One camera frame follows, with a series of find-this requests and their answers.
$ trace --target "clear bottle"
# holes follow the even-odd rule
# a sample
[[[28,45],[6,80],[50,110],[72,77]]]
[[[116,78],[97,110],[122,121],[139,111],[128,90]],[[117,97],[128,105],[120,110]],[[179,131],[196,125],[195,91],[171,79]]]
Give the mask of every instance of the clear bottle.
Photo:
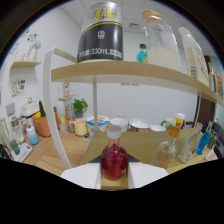
[[[182,149],[181,153],[178,156],[182,163],[188,163],[195,155],[196,148],[200,141],[199,135],[200,135],[202,126],[203,124],[198,122],[196,125],[195,133],[191,135],[190,138],[188,138],[188,140],[186,141],[184,148]]]
[[[209,86],[208,70],[200,45],[194,39],[191,32],[185,27],[179,27],[178,31],[182,36],[184,51],[187,58],[188,74],[192,78]]]
[[[145,44],[140,44],[140,52],[137,54],[137,62],[148,64],[148,53]]]
[[[198,147],[196,149],[196,153],[199,155],[202,155],[204,152],[204,147],[209,143],[210,141],[210,134],[211,134],[211,128],[212,128],[213,122],[209,121],[208,127],[206,129],[206,132],[201,136],[201,139],[199,141]]]
[[[181,71],[177,41],[171,27],[153,10],[144,10],[148,63]]]
[[[223,101],[223,86],[222,86],[222,76],[215,72],[217,85],[216,85],[216,94]]]
[[[104,176],[109,180],[119,180],[125,175],[127,152],[120,145],[121,128],[111,126],[107,129],[109,144],[101,154]]]
[[[213,69],[212,63],[208,62],[208,66],[210,68],[210,72],[208,74],[208,77],[209,77],[209,88],[216,93],[217,78],[216,78],[216,75],[214,73],[214,69]]]
[[[169,130],[169,140],[162,142],[152,160],[151,165],[167,169],[177,154],[175,145],[176,138],[180,133],[180,128],[171,126]]]

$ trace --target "wooden shelf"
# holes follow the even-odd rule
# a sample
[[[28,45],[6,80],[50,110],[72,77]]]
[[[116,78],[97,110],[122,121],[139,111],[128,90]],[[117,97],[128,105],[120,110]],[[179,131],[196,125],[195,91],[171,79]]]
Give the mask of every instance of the wooden shelf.
[[[22,67],[36,67],[37,65],[41,64],[40,61],[14,61],[11,68],[22,68]]]
[[[52,82],[129,83],[160,86],[201,95],[224,107],[224,102],[202,82],[157,65],[127,61],[79,63],[52,70]]]
[[[58,98],[59,100],[67,100],[67,99],[70,99],[70,98],[72,98],[72,97],[74,97],[74,96],[76,96],[76,94],[74,94],[74,95],[70,95],[70,96],[63,96],[63,97],[60,97],[60,98]]]

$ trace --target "glass jar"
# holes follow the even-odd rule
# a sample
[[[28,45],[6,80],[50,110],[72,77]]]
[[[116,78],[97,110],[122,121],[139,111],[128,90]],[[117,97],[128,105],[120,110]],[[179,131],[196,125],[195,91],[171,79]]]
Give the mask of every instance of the glass jar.
[[[176,157],[177,148],[175,145],[180,129],[176,126],[171,126],[169,130],[168,141],[162,142],[156,150],[155,156],[151,165],[167,169]]]
[[[109,144],[103,149],[101,158],[104,176],[109,180],[119,180],[126,172],[127,152],[120,145],[121,128],[111,126],[107,129]]]
[[[65,114],[67,119],[68,132],[72,134],[74,133],[74,121],[75,121],[73,104],[65,106]]]
[[[148,40],[148,63],[181,71],[177,41],[171,27],[153,10],[144,10],[142,16]]]

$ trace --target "bottle label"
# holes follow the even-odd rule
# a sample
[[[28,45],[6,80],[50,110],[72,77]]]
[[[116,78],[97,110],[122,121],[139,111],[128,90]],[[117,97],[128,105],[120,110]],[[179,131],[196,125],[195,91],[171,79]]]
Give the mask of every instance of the bottle label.
[[[58,123],[59,124],[67,124],[66,117],[58,117]]]
[[[196,149],[192,149],[190,144],[186,144],[179,155],[179,159],[184,163],[188,163],[194,156],[195,152]]]

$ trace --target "mug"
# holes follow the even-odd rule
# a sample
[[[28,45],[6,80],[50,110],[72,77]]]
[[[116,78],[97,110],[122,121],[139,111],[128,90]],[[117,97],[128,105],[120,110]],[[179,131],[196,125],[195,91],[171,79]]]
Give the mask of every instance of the mug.
[[[163,126],[164,123],[166,123],[166,130],[170,130],[171,126],[176,126],[176,120],[172,118],[167,118],[165,121],[162,121],[161,126]]]
[[[74,132],[78,136],[84,136],[88,133],[86,120],[80,119],[76,120],[74,125]]]

